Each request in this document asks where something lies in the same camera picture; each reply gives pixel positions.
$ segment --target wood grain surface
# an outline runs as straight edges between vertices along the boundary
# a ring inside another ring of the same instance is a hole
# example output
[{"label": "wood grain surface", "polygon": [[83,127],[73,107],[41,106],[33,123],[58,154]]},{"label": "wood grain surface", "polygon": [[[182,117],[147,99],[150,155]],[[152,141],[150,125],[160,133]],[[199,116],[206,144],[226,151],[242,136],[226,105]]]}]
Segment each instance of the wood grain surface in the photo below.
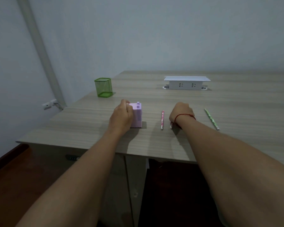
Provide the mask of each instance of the wood grain surface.
[{"label": "wood grain surface", "polygon": [[[165,90],[163,79],[168,75],[207,76],[211,82],[204,83],[208,88],[204,91]],[[112,86],[112,97],[99,98],[93,91],[18,142],[89,149],[105,132],[113,109],[125,98],[142,103],[143,127],[130,129],[117,153],[195,161],[185,134],[169,128],[169,114],[182,101],[189,103],[198,121],[214,129],[204,112],[206,108],[220,132],[284,164],[284,73],[124,71],[112,79]]]}]

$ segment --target pink pencil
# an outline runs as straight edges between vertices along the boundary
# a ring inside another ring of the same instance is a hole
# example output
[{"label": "pink pencil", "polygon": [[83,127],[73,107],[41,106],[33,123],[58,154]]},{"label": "pink pencil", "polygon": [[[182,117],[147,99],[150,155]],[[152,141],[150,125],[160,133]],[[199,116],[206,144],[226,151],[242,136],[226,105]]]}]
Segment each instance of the pink pencil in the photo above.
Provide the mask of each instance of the pink pencil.
[{"label": "pink pencil", "polygon": [[163,130],[163,123],[164,123],[164,110],[162,111],[161,130]]}]

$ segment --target wall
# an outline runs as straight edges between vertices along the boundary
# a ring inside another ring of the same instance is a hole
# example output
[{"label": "wall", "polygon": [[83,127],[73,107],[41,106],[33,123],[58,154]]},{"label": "wall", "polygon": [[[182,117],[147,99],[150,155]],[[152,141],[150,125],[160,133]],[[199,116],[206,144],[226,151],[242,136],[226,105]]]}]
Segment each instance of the wall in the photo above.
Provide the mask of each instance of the wall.
[{"label": "wall", "polygon": [[284,71],[284,0],[30,0],[67,103],[123,70]]},{"label": "wall", "polygon": [[16,0],[0,0],[0,157],[59,110]]}]

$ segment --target white lid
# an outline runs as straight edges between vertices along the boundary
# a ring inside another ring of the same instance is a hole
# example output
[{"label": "white lid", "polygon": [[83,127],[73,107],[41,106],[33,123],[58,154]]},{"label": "white lid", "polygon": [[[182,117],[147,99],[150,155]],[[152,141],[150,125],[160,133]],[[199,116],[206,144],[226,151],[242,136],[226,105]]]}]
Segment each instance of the white lid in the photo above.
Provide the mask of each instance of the white lid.
[{"label": "white lid", "polygon": [[166,76],[165,81],[210,81],[206,76]]}]

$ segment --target red string bracelet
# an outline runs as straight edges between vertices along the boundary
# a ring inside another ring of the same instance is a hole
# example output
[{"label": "red string bracelet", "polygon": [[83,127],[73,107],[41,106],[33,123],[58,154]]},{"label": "red string bracelet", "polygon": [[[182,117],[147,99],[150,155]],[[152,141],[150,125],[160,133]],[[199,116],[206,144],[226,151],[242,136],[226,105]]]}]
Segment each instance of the red string bracelet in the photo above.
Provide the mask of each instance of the red string bracelet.
[{"label": "red string bracelet", "polygon": [[188,115],[188,116],[190,116],[190,117],[193,117],[195,120],[196,120],[196,118],[195,118],[195,116],[193,115],[193,114],[178,114],[176,117],[175,117],[175,119],[174,119],[174,123],[175,124],[177,124],[176,123],[176,119],[178,118],[178,116],[180,116],[180,115]]}]

